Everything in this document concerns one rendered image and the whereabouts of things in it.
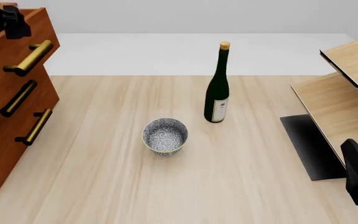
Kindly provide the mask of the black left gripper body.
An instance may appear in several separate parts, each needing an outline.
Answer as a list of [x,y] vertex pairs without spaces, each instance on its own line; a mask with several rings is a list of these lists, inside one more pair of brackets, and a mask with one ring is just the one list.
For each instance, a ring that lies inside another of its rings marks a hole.
[[23,37],[31,37],[30,26],[26,23],[23,14],[13,5],[4,5],[3,16],[5,25],[4,31],[6,39],[21,39]]

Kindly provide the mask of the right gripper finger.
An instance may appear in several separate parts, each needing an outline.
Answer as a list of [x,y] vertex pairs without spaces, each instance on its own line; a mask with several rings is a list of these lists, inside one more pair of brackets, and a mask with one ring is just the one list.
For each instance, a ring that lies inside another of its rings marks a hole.
[[358,143],[353,139],[346,139],[341,144],[341,151],[346,165],[346,186],[358,185]]

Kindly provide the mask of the pale wooden shelf rack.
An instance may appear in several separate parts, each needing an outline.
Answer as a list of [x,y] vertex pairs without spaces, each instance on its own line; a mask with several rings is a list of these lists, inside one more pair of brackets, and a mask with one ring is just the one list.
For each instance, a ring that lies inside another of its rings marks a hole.
[[358,40],[320,52],[335,69],[291,86],[340,161],[346,139],[358,143]]

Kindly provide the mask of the dark green wine bottle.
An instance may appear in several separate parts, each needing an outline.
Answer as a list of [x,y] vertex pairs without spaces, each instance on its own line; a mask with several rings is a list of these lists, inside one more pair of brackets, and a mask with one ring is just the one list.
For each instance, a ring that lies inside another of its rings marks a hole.
[[229,48],[229,42],[220,43],[216,71],[206,90],[204,118],[210,123],[220,123],[225,119],[229,100],[226,75]]

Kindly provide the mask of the blue patterned bowl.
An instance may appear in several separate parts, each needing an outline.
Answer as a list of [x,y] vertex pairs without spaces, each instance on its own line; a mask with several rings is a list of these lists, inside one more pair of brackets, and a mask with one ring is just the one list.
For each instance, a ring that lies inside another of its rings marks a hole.
[[188,130],[177,119],[159,118],[145,126],[142,140],[154,154],[172,156],[183,149],[188,140]]

